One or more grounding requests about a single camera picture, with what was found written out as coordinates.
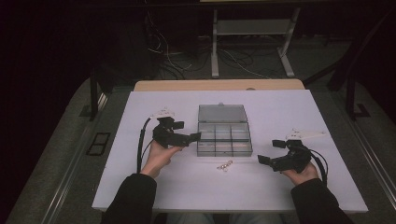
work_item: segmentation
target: wrist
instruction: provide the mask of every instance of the wrist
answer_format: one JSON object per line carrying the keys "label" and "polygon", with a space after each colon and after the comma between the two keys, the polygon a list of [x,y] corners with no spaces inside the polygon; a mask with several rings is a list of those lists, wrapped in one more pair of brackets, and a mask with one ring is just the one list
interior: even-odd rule
{"label": "wrist", "polygon": [[157,177],[158,171],[154,167],[144,166],[143,169],[140,171],[141,175],[148,175],[152,178]]}

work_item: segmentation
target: metal stand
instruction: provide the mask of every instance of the metal stand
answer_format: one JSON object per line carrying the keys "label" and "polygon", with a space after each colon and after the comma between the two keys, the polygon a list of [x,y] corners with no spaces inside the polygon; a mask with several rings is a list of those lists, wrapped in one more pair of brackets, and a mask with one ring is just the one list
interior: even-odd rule
{"label": "metal stand", "polygon": [[219,63],[217,54],[218,35],[285,35],[285,43],[278,49],[279,58],[288,77],[294,77],[287,57],[287,52],[300,8],[294,9],[290,20],[252,20],[252,21],[218,21],[218,11],[214,10],[212,36],[212,77],[219,78]]}
{"label": "metal stand", "polygon": [[346,112],[353,121],[356,118],[370,117],[366,107],[362,104],[357,104],[361,112],[355,112],[355,84],[353,77],[348,78],[346,81]]}
{"label": "metal stand", "polygon": [[94,69],[91,70],[90,75],[90,84],[91,84],[91,118],[90,120],[94,120],[96,114],[98,113],[98,86]]}
{"label": "metal stand", "polygon": [[330,72],[334,71],[337,66],[340,64],[341,60],[338,60],[337,62],[329,65],[328,67],[324,68],[323,70],[317,72],[314,74],[312,77],[307,78],[306,80],[303,81],[304,86],[306,87],[307,85],[311,84],[312,82],[320,79],[321,77],[324,77],[328,75]]}

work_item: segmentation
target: person's left hand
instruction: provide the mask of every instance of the person's left hand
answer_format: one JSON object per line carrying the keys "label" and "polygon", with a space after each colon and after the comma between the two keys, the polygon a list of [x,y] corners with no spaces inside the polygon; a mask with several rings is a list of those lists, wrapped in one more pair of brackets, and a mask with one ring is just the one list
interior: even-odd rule
{"label": "person's left hand", "polygon": [[153,140],[149,149],[148,160],[140,174],[149,175],[152,178],[157,177],[160,174],[161,169],[171,162],[172,156],[182,148],[183,147],[164,148]]}

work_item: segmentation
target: clear plastic lid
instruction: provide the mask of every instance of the clear plastic lid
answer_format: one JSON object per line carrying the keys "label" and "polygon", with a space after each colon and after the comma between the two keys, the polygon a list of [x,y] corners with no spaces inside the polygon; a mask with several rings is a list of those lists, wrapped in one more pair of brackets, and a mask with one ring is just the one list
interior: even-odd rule
{"label": "clear plastic lid", "polygon": [[243,105],[199,105],[199,122],[239,123],[248,122]]}

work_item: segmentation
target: dark background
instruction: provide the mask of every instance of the dark background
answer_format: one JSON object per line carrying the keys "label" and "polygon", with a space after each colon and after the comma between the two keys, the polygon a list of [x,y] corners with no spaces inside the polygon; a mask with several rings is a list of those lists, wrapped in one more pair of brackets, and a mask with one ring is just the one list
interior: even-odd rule
{"label": "dark background", "polygon": [[[355,37],[364,23],[372,24],[383,15],[387,5],[388,1],[373,1],[358,6],[304,7],[295,36]],[[146,50],[150,30],[145,10],[88,12],[64,0],[2,1],[0,8],[3,223],[69,100],[91,70],[97,72],[102,89],[111,91],[116,85],[154,78],[158,59]],[[258,14],[259,10],[234,9],[222,15],[256,18]],[[388,57],[396,52],[394,15],[384,22],[354,72],[396,120],[396,74],[391,69],[394,60]],[[198,48],[191,47],[196,37],[211,34],[212,14],[208,10],[154,10],[152,17],[170,45],[191,54]]]}

